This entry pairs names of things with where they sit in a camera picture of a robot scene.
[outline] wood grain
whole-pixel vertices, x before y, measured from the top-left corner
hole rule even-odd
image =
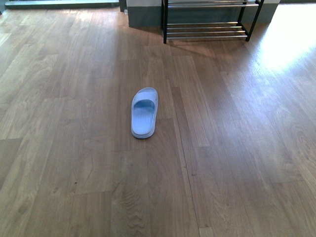
[[[270,110],[279,104],[279,100],[271,100],[271,89],[259,81],[260,73],[248,72],[244,76],[242,73],[237,76],[235,73],[222,73],[222,78],[243,118],[236,126],[227,123],[226,129],[232,138],[239,139],[242,136],[243,143],[250,144],[258,151],[260,155],[257,158],[264,166],[261,170],[266,172],[272,183],[302,180],[300,170],[268,119],[272,113]]]
[[[155,135],[146,141],[152,236],[198,236],[196,217],[190,215],[180,158],[172,145],[172,119],[157,121]]]
[[[145,141],[131,134],[131,103],[142,88],[141,62],[124,60],[120,65],[120,84],[117,94],[115,151],[130,151],[145,148]]]
[[[209,106],[204,91],[198,81],[197,71],[192,56],[173,57],[177,77],[170,80],[171,86],[180,87],[186,96],[183,103],[193,136],[194,146],[207,146],[208,138]]]
[[[0,190],[18,152],[21,138],[0,140]]]
[[[59,123],[25,236],[63,236],[73,204],[81,165],[81,121]]]
[[[44,100],[22,140],[0,192],[0,211],[6,216],[0,220],[1,236],[24,236],[63,103],[61,99]]]
[[[29,128],[37,105],[42,101],[41,95],[45,91],[50,73],[58,55],[38,56],[27,70],[17,92],[12,106],[7,110],[2,126],[2,137],[23,137]]]
[[[107,150],[107,137],[85,140],[76,194],[112,190],[115,154]]]
[[[111,192],[75,195],[66,237],[110,236]]]
[[[242,142],[225,144],[226,158],[255,236],[295,236],[275,195],[268,177],[261,169],[258,154]]]
[[[305,181],[274,184],[274,190],[296,236],[316,235],[315,197]]]
[[[197,163],[196,169],[188,169],[198,226],[212,227],[215,236],[255,236],[225,149],[196,148],[191,157]]]
[[[146,158],[146,150],[115,153],[111,236],[152,236]]]
[[[6,10],[0,236],[314,236],[315,11],[164,45],[118,8]],[[158,119],[139,140],[146,86]]]

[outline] slipper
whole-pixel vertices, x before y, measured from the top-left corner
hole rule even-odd
[[[132,102],[132,134],[139,139],[153,135],[158,110],[158,93],[151,87],[137,92]]]

